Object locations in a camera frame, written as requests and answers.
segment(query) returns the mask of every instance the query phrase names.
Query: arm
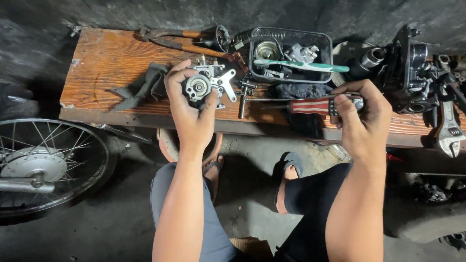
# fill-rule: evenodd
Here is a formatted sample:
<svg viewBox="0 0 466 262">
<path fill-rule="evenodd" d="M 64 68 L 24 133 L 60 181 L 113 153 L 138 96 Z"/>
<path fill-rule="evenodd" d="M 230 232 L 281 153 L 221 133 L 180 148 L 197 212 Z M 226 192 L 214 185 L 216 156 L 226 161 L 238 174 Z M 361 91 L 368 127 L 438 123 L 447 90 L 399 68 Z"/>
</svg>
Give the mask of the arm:
<svg viewBox="0 0 466 262">
<path fill-rule="evenodd" d="M 359 92 L 366 102 L 360 117 L 344 96 L 335 98 L 344 148 L 354 164 L 330 209 L 325 228 L 331 262 L 377 262 L 384 257 L 382 209 L 386 173 L 385 147 L 391 106 L 369 80 L 344 84 L 334 93 Z"/>
<path fill-rule="evenodd" d="M 206 98 L 201 113 L 188 105 L 181 82 L 198 72 L 181 62 L 164 83 L 180 141 L 178 163 L 160 214 L 152 249 L 153 261 L 199 261 L 204 229 L 202 154 L 213 135 L 217 91 Z"/>
</svg>

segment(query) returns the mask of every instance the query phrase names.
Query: screwdriver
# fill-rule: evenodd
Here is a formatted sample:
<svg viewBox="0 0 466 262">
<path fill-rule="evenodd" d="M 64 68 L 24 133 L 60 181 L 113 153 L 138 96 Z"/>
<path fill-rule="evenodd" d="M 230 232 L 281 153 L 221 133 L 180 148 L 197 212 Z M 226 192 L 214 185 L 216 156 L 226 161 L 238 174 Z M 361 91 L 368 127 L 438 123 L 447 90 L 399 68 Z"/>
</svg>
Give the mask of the screwdriver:
<svg viewBox="0 0 466 262">
<path fill-rule="evenodd" d="M 357 111 L 360 111 L 364 107 L 363 97 L 357 94 L 347 93 L 344 94 L 356 107 Z M 292 114 L 303 113 L 303 114 L 321 114 L 325 116 L 340 116 L 336 111 L 335 97 L 337 95 L 330 95 L 321 98 L 305 98 L 289 100 L 286 105 L 278 106 L 267 106 L 262 109 L 281 109 L 286 108 Z"/>
</svg>

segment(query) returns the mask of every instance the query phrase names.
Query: foot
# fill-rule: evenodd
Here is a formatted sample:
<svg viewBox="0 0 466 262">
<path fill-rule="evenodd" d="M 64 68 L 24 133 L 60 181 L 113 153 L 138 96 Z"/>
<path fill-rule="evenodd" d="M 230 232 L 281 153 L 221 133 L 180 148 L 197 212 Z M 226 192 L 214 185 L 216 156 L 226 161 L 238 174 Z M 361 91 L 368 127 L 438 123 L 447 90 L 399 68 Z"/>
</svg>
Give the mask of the foot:
<svg viewBox="0 0 466 262">
<path fill-rule="evenodd" d="M 223 164 L 223 161 L 224 160 L 222 156 L 217 157 L 217 162 L 219 162 L 220 164 Z M 212 182 L 212 187 L 213 187 L 212 203 L 213 203 L 215 201 L 215 198 L 217 197 L 217 192 L 219 189 L 219 171 L 217 170 L 216 166 L 213 166 L 209 171 L 207 171 L 207 173 L 204 176 Z"/>
<path fill-rule="evenodd" d="M 289 214 L 285 208 L 285 185 L 289 180 L 298 178 L 295 166 L 290 165 L 286 168 L 283 177 L 281 178 L 280 188 L 277 195 L 277 210 L 280 214 Z"/>
</svg>

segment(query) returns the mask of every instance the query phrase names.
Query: hand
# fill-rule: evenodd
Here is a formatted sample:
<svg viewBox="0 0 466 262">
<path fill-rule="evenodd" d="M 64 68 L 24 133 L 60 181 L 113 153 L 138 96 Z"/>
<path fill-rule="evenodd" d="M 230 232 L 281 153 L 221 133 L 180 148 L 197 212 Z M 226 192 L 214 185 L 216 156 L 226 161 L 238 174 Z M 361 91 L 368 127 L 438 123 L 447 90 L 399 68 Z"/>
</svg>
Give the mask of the hand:
<svg viewBox="0 0 466 262">
<path fill-rule="evenodd" d="M 199 73 L 197 70 L 186 68 L 190 65 L 191 60 L 186 60 L 174 66 L 165 77 L 164 83 L 170 100 L 171 115 L 178 132 L 180 153 L 183 151 L 202 156 L 213 136 L 218 93 L 212 88 L 206 97 L 202 112 L 189 106 L 183 95 L 181 82 Z"/>
<path fill-rule="evenodd" d="M 346 92 L 359 92 L 365 98 L 365 109 L 359 117 L 354 104 L 347 97 L 337 96 L 336 110 L 341 117 L 330 117 L 330 123 L 343 128 L 343 147 L 355 163 L 378 165 L 377 161 L 385 161 L 391 105 L 368 79 L 345 83 L 335 88 L 332 94 Z"/>
</svg>

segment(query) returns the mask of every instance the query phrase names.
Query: wheel hub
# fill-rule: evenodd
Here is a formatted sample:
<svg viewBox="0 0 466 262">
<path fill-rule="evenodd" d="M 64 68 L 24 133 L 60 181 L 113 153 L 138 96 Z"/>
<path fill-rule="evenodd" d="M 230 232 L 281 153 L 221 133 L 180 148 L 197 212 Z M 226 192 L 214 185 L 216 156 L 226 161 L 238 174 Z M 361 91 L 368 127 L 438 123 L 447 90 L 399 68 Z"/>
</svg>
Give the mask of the wheel hub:
<svg viewBox="0 0 466 262">
<path fill-rule="evenodd" d="M 2 163 L 7 165 L 0 172 L 1 177 L 42 177 L 45 182 L 59 180 L 67 170 L 64 154 L 43 146 L 12 152 L 4 157 Z"/>
</svg>

